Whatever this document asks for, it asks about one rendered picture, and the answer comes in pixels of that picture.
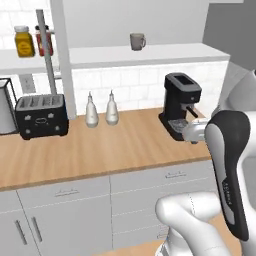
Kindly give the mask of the black coffee machine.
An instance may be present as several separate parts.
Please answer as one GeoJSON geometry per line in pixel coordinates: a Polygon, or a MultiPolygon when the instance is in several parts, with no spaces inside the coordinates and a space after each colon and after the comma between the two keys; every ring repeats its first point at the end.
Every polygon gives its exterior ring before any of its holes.
{"type": "Polygon", "coordinates": [[[183,141],[182,131],[187,126],[187,112],[195,118],[194,105],[200,101],[202,88],[185,73],[174,72],[165,76],[163,112],[158,115],[171,137],[183,141]]]}

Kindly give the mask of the white bottle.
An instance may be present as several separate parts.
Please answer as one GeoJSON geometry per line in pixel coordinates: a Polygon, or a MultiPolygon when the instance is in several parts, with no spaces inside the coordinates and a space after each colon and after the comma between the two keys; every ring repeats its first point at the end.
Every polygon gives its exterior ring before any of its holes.
{"type": "Polygon", "coordinates": [[[99,123],[98,113],[97,113],[96,106],[93,102],[93,98],[91,94],[88,95],[85,121],[86,121],[86,125],[89,128],[95,128],[99,123]]]}
{"type": "Polygon", "coordinates": [[[110,92],[110,95],[109,95],[109,101],[107,103],[105,119],[109,125],[116,125],[119,121],[117,104],[114,100],[113,92],[110,92]]]}

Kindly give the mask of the red jar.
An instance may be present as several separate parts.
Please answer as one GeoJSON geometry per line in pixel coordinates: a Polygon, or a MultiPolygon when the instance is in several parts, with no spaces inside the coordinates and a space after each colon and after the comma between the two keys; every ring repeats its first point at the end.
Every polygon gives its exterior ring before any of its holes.
{"type": "MultiPolygon", "coordinates": [[[[53,46],[52,46],[51,33],[49,30],[49,26],[45,25],[45,29],[46,29],[46,37],[47,37],[47,42],[48,42],[48,50],[49,50],[50,55],[52,56],[53,55],[53,46]]],[[[37,40],[39,55],[44,56],[44,49],[43,49],[42,39],[41,39],[41,35],[40,35],[39,25],[35,26],[35,30],[36,30],[36,40],[37,40]]]]}

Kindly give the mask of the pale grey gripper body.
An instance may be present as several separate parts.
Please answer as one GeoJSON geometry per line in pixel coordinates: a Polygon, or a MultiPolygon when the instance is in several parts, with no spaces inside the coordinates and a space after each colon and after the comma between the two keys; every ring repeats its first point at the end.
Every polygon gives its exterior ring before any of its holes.
{"type": "Polygon", "coordinates": [[[204,130],[207,123],[209,122],[208,118],[198,118],[189,122],[182,131],[182,137],[185,141],[204,141],[204,130]]]}

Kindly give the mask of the grey cabinet door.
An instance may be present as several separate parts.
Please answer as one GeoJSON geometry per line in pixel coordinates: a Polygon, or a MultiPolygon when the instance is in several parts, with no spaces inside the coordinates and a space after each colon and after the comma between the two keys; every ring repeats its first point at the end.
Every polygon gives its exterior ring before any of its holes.
{"type": "Polygon", "coordinates": [[[55,84],[55,77],[54,77],[54,71],[53,71],[50,50],[48,47],[47,32],[46,32],[46,28],[45,28],[46,24],[45,24],[43,9],[36,9],[36,16],[37,16],[37,21],[38,21],[38,26],[39,26],[41,44],[42,44],[42,48],[44,51],[43,57],[45,60],[46,71],[47,71],[48,81],[49,81],[49,85],[50,85],[50,91],[51,91],[51,94],[56,95],[57,89],[56,89],[56,84],[55,84]]]}

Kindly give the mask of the yellow jar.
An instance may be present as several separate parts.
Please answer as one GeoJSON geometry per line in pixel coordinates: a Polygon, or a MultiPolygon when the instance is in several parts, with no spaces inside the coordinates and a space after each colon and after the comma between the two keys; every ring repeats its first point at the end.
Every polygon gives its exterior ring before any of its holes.
{"type": "Polygon", "coordinates": [[[21,58],[34,57],[35,48],[28,26],[15,26],[15,45],[18,56],[21,58]]]}

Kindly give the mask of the grey wall socket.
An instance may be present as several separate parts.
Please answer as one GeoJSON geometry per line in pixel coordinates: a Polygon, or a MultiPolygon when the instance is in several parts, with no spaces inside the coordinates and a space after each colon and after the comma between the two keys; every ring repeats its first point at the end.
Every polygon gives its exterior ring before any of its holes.
{"type": "Polygon", "coordinates": [[[21,74],[19,80],[24,93],[36,92],[33,76],[31,74],[21,74]]]}

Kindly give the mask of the grey mug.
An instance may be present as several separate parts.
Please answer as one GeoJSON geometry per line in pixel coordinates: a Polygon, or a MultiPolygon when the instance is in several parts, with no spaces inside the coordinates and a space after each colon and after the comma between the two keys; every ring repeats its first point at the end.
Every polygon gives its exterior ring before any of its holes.
{"type": "Polygon", "coordinates": [[[143,33],[131,33],[130,34],[131,49],[134,51],[140,51],[146,46],[146,38],[143,33]]]}

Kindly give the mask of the grey cupboard door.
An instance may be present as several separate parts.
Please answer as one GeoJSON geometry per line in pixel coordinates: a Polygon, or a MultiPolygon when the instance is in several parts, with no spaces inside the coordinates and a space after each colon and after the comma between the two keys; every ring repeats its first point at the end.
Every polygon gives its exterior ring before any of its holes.
{"type": "Polygon", "coordinates": [[[0,256],[40,256],[22,210],[0,213],[0,256]],[[15,220],[20,221],[27,245],[21,240],[15,220]]]}
{"type": "Polygon", "coordinates": [[[93,256],[112,249],[110,197],[26,208],[42,256],[93,256]],[[36,217],[42,242],[31,218],[36,217]]]}

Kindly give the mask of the white open cabinet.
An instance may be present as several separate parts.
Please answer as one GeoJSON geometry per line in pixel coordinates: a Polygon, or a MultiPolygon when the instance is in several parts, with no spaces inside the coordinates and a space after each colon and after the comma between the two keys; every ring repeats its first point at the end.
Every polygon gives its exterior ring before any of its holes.
{"type": "Polygon", "coordinates": [[[183,72],[202,87],[196,108],[217,106],[229,55],[202,43],[209,0],[49,0],[68,115],[85,111],[87,95],[106,110],[161,107],[164,76],[183,72]],[[146,46],[131,49],[130,34],[146,46]]]}

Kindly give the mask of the white wall shelf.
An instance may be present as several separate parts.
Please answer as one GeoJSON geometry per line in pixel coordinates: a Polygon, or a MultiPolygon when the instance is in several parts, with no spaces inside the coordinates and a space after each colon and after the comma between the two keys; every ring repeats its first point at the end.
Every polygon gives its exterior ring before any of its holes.
{"type": "Polygon", "coordinates": [[[46,73],[45,59],[41,56],[20,58],[13,49],[0,50],[0,76],[46,73]]]}

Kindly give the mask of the grey drawer front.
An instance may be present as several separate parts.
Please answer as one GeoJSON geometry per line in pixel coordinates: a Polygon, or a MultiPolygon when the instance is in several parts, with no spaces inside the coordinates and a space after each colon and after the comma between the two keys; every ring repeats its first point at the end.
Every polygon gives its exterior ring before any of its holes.
{"type": "Polygon", "coordinates": [[[153,211],[114,215],[112,226],[114,249],[162,240],[168,233],[168,227],[159,222],[153,211]]]}
{"type": "Polygon", "coordinates": [[[159,198],[166,195],[197,191],[216,192],[217,187],[210,179],[202,179],[127,192],[118,192],[112,195],[112,213],[119,215],[148,209],[153,207],[159,198]]]}
{"type": "Polygon", "coordinates": [[[114,174],[110,176],[110,183],[111,192],[118,193],[202,179],[210,179],[216,185],[210,160],[114,174]],[[187,176],[173,179],[165,178],[167,173],[178,171],[186,173],[187,176]]]}
{"type": "Polygon", "coordinates": [[[16,191],[0,192],[0,213],[21,210],[16,191]]]}
{"type": "Polygon", "coordinates": [[[31,208],[55,203],[67,202],[83,198],[93,198],[107,195],[110,192],[107,176],[61,182],[42,186],[18,189],[17,193],[24,207],[31,208]],[[80,193],[63,197],[55,197],[60,190],[76,189],[80,193]]]}

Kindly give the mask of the black toaster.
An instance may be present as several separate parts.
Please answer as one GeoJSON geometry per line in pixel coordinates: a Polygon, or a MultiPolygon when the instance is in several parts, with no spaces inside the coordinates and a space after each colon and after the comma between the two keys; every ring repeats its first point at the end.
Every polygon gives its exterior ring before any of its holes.
{"type": "Polygon", "coordinates": [[[63,94],[21,97],[15,106],[15,118],[24,140],[46,136],[65,136],[69,120],[63,94]]]}

